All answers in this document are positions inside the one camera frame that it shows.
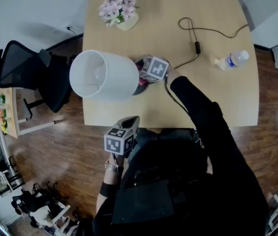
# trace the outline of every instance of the black cable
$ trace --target black cable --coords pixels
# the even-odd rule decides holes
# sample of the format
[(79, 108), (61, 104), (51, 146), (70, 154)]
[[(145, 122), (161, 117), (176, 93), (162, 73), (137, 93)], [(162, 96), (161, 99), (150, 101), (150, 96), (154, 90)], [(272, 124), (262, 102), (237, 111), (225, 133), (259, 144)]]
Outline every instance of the black cable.
[(189, 112), (187, 111), (187, 109), (180, 104), (175, 98), (174, 96), (170, 93), (170, 91), (167, 88), (167, 76), (165, 77), (165, 82), (164, 82), (164, 86), (165, 86), (165, 91), (168, 93), (168, 95), (172, 98), (173, 101), (175, 101), (186, 113), (187, 115), (189, 115)]
[[(184, 27), (181, 26), (180, 23), (181, 23), (181, 21), (184, 20), (184, 19), (188, 19), (188, 26), (189, 26), (189, 20), (191, 21), (192, 28), (184, 28)], [(218, 32), (218, 33), (222, 34), (224, 37), (227, 37), (227, 38), (234, 38), (234, 37), (237, 36), (237, 34), (239, 33), (239, 31), (242, 30), (243, 28), (247, 27), (248, 24), (246, 24), (246, 25), (240, 27), (240, 28), (235, 32), (235, 35), (234, 35), (234, 36), (227, 36), (226, 34), (220, 32), (220, 31), (218, 31), (218, 30), (216, 30), (216, 29), (209, 29), (209, 28), (202, 28), (202, 27), (193, 27), (192, 20), (191, 20), (191, 18), (188, 18), (188, 17), (186, 17), (186, 18), (181, 18), (181, 19), (178, 21), (178, 26), (179, 26), (181, 29), (183, 29), (183, 30), (193, 30), (193, 31), (194, 31), (194, 30), (211, 30), (211, 31), (215, 31), (215, 32)]]
[(116, 164), (116, 167), (117, 167), (117, 177), (119, 179), (119, 165), (118, 165), (117, 157), (114, 153), (113, 153), (113, 158), (114, 158), (114, 161), (115, 161), (115, 164)]
[[(188, 19), (188, 28), (184, 28), (184, 27), (181, 26), (181, 21), (184, 20), (184, 19)], [(246, 25), (240, 27), (240, 28), (235, 32), (235, 35), (234, 35), (234, 36), (227, 36), (227, 35), (225, 35), (224, 33), (220, 32), (220, 31), (218, 31), (218, 30), (216, 30), (216, 29), (194, 27), (194, 26), (193, 26), (193, 21), (192, 21), (192, 19), (189, 18), (189, 17), (181, 18), (181, 19), (178, 21), (178, 26), (179, 26), (181, 29), (183, 29), (183, 30), (188, 30), (188, 31), (189, 31), (189, 37), (190, 37), (190, 41), (191, 41), (191, 42), (192, 42), (191, 30), (193, 30), (193, 34), (194, 34), (194, 37), (195, 37), (195, 40), (196, 40), (196, 42), (195, 42), (195, 49), (196, 49), (196, 54), (197, 54), (197, 55), (196, 55), (196, 57), (194, 57), (192, 60), (189, 60), (189, 61), (187, 61), (187, 62), (184, 62), (184, 63), (180, 64), (180, 65), (175, 66), (174, 69), (177, 69), (177, 68), (179, 68), (179, 67), (181, 67), (181, 66), (183, 66), (183, 65), (186, 65), (186, 64), (188, 64), (188, 63), (191, 63), (191, 62), (195, 61), (195, 60), (199, 57), (199, 55), (200, 55), (200, 53), (201, 53), (201, 49), (200, 49), (200, 43), (198, 42), (198, 39), (197, 39), (197, 35), (196, 35), (195, 30), (211, 30), (211, 31), (218, 32), (218, 33), (222, 34), (223, 36), (225, 36), (225, 37), (227, 37), (227, 38), (234, 38), (234, 37), (237, 36), (237, 34), (239, 33), (239, 31), (240, 31), (241, 29), (247, 27), (248, 24), (246, 24)], [(172, 100), (175, 101), (175, 102), (187, 113), (187, 115), (189, 115), (188, 110), (187, 110), (182, 104), (180, 104), (180, 103), (174, 98), (174, 96), (170, 93), (170, 91), (168, 90), (168, 88), (167, 88), (167, 76), (165, 77), (164, 86), (165, 86), (165, 91), (166, 91), (166, 92), (168, 93), (168, 95), (172, 98)]]
[(71, 32), (73, 32), (74, 35), (76, 35), (75, 32), (73, 30), (71, 30), (71, 27), (68, 26), (67, 29), (70, 30)]
[(188, 63), (191, 63), (191, 62), (195, 61), (198, 57), (199, 57), (199, 54), (197, 54), (197, 56), (196, 56), (195, 58), (193, 58), (192, 60), (189, 60), (189, 61), (187, 61), (187, 62), (185, 62), (185, 63), (182, 63), (182, 64), (180, 64), (180, 65), (175, 66), (174, 69), (177, 69), (177, 68), (179, 68), (179, 67), (181, 67), (181, 66), (183, 66), (183, 65), (186, 65), (186, 64), (188, 64)]

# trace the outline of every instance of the wooden table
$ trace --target wooden table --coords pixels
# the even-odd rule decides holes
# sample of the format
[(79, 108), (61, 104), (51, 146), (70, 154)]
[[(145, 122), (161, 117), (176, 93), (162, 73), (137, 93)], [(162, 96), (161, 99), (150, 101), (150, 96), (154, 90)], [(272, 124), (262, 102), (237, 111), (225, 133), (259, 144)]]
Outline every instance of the wooden table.
[[(103, 1), (89, 0), (83, 50), (95, 49), (131, 59), (151, 54), (164, 57), (173, 66), (195, 56), (188, 31), (178, 27), (182, 17), (190, 17), (195, 27), (216, 29), (227, 35), (247, 24), (238, 0), (137, 0), (136, 5), (141, 7), (137, 10), (139, 22), (133, 29), (121, 31), (107, 28), (98, 16)], [(201, 44), (200, 57), (179, 71), (219, 103), (229, 126), (257, 125), (259, 81), (249, 28), (233, 39), (207, 30), (196, 30), (196, 35)], [(244, 67), (223, 72), (214, 66), (214, 58), (238, 50), (249, 52)], [(83, 99), (83, 108), (85, 125), (112, 126), (121, 118), (138, 115), (141, 127), (193, 127), (189, 116), (165, 92), (162, 82), (149, 85), (127, 102)]]
[(38, 125), (35, 127), (27, 128), (20, 130), (19, 123), (27, 121), (27, 119), (20, 119), (18, 120), (17, 118), (17, 108), (16, 108), (16, 88), (0, 88), (0, 94), (3, 93), (5, 97), (9, 101), (9, 107), (11, 110), (11, 125), (8, 125), (8, 135), (18, 138), (19, 135), (24, 135), (45, 127), (49, 127), (52, 125), (55, 125), (55, 122), (49, 122), (46, 124)]

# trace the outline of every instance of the hand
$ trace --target hand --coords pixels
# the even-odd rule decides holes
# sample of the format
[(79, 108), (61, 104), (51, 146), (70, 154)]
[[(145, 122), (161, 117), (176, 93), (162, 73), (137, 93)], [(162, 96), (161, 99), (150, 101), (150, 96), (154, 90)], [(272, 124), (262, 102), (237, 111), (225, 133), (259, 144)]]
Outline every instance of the hand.
[(168, 86), (170, 86), (176, 78), (182, 76), (182, 74), (180, 72), (176, 71), (171, 65), (168, 66), (167, 74), (168, 74), (168, 77), (167, 77)]

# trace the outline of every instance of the water bottle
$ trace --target water bottle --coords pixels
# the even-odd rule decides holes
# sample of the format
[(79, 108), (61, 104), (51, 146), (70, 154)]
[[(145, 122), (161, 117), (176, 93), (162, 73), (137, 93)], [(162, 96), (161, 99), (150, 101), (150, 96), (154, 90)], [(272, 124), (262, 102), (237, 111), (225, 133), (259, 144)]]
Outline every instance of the water bottle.
[(217, 59), (216, 65), (222, 71), (228, 71), (243, 66), (248, 59), (249, 53), (245, 50), (240, 52), (232, 52), (226, 58)]

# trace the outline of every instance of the wooden floor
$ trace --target wooden floor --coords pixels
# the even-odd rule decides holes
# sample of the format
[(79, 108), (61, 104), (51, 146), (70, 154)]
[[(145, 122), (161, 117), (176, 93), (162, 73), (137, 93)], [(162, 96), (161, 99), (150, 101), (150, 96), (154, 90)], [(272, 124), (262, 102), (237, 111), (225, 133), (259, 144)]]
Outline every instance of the wooden floor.
[[(53, 52), (70, 56), (82, 50), (81, 40)], [(278, 190), (278, 69), (269, 52), (256, 50), (259, 82), (259, 124), (233, 128), (232, 134), (247, 163), (254, 171), (268, 200)], [(22, 91), (28, 102), (37, 93)], [(72, 93), (70, 102), (57, 114), (41, 105), (25, 125), (58, 120), (58, 124), (19, 137), (5, 136), (9, 152), (14, 155), (19, 172), (30, 186), (50, 180), (59, 183), (62, 194), (70, 197), (72, 206), (87, 214), (95, 213), (95, 202), (104, 175), (108, 154), (103, 151), (104, 127), (84, 126), (82, 99)]]

